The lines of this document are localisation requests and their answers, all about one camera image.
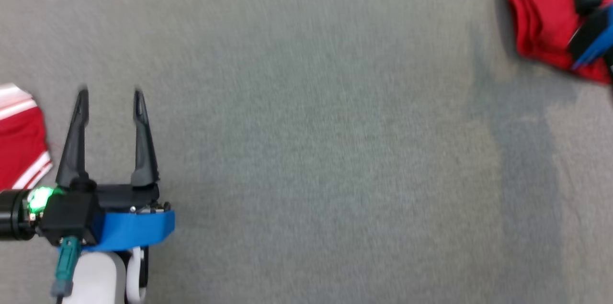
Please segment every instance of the folded red fabric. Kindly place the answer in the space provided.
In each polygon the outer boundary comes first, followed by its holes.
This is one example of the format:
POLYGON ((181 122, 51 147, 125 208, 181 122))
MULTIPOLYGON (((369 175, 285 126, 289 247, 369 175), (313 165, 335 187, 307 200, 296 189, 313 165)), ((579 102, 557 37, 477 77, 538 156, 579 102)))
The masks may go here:
MULTIPOLYGON (((517 52, 521 56, 543 61, 585 79, 610 83, 604 60, 571 70, 573 58, 568 43, 582 23, 575 13, 574 0, 509 0, 514 21, 517 52)), ((604 0, 604 4, 613 0, 604 0)))
POLYGON ((40 108, 17 86, 0 86, 0 191, 31 189, 51 166, 40 108))

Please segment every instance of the blue strap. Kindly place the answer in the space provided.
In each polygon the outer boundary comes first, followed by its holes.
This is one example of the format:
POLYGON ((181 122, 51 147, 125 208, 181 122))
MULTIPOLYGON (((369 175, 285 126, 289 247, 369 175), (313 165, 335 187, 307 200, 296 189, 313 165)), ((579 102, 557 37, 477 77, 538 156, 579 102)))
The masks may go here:
POLYGON ((122 251, 162 242, 175 230, 175 211, 155 214, 107 213, 101 242, 86 251, 122 251))
POLYGON ((591 64, 613 46, 613 25, 611 25, 613 23, 613 6, 607 8, 609 25, 573 64, 573 70, 580 66, 591 64))

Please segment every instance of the gray floor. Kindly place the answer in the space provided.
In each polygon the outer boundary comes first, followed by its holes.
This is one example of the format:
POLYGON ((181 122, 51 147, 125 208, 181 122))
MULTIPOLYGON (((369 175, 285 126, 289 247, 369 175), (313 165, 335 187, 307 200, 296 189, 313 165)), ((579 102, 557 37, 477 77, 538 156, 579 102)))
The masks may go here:
MULTIPOLYGON (((0 82, 128 180, 142 86, 177 230, 149 303, 613 300, 607 89, 519 59, 504 0, 0 0, 0 82)), ((44 179, 52 184, 55 171, 44 179)), ((57 254, 0 244, 6 303, 57 254)))

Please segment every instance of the green led light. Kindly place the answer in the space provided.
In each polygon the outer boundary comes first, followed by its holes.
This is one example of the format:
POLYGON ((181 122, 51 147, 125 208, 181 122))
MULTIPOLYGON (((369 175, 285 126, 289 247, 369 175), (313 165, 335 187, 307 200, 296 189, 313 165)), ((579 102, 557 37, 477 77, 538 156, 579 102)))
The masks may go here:
POLYGON ((39 214, 45 210, 46 201, 49 200, 49 197, 54 193, 61 192, 61 189, 50 188, 50 187, 40 187, 33 189, 28 194, 28 209, 30 213, 39 214))

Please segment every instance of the black cylindrical joint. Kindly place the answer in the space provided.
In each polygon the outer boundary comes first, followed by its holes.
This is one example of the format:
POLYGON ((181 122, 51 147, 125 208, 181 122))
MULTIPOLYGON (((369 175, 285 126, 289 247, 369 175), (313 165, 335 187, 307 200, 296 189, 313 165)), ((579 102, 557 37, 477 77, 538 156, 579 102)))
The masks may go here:
POLYGON ((28 189, 0 192, 0 240, 27 241, 34 236, 32 228, 23 228, 24 201, 29 192, 28 189))
POLYGON ((96 186, 96 182, 94 182, 94 180, 90 180, 89 178, 77 177, 70 182, 70 190, 76 192, 91 193, 96 190, 96 186))

